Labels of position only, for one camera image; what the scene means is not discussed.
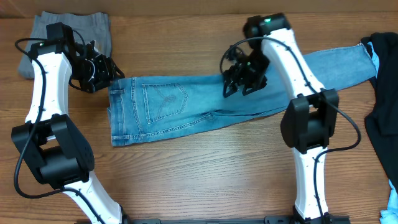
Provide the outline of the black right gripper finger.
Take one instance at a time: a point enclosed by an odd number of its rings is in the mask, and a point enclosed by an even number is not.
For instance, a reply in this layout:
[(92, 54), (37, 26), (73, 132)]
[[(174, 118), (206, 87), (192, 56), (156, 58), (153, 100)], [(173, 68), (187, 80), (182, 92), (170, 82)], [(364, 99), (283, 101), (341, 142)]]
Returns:
[(265, 76), (257, 77), (253, 81), (248, 81), (244, 84), (242, 90), (243, 96), (254, 93), (255, 91), (263, 89), (267, 85), (267, 78)]
[(236, 82), (225, 82), (223, 86), (223, 97), (227, 98), (239, 90), (239, 84)]

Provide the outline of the blue denim jeans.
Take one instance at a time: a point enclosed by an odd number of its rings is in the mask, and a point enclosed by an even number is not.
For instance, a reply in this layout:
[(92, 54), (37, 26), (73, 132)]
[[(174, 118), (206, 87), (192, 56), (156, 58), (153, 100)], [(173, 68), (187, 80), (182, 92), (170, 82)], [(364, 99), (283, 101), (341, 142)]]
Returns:
[[(376, 75), (366, 46), (321, 50), (304, 59), (327, 89), (342, 90)], [(289, 99), (270, 65), (265, 88), (223, 97), (223, 77), (132, 77), (109, 87), (111, 144), (127, 146), (211, 131), (286, 109)]]

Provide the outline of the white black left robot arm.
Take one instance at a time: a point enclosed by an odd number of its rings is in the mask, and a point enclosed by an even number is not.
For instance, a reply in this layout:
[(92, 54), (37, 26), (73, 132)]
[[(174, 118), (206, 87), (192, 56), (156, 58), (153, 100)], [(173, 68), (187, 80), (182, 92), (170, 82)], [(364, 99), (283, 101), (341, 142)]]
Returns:
[(76, 42), (78, 32), (70, 26), (57, 22), (46, 30), (46, 38), (33, 38), (26, 52), (34, 89), (24, 124), (11, 133), (17, 164), (26, 164), (38, 183), (51, 186), (51, 194), (69, 196), (90, 223), (130, 223), (98, 180), (93, 150), (68, 113), (69, 88), (94, 93), (124, 74), (93, 42)]

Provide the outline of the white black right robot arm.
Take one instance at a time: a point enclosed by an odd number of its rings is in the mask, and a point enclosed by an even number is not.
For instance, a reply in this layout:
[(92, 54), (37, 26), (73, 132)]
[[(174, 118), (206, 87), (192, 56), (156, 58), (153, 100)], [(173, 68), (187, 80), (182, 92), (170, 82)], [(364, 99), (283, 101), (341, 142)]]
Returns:
[(324, 168), (329, 138), (334, 133), (339, 98), (326, 90), (307, 65), (283, 13), (254, 16), (243, 27), (244, 41), (252, 48), (246, 55), (233, 44), (222, 56), (233, 65), (222, 72), (223, 96), (237, 91), (254, 93), (267, 85), (269, 65), (278, 71), (289, 98), (280, 123), (282, 138), (294, 154), (297, 196), (292, 223), (331, 223), (324, 193)]

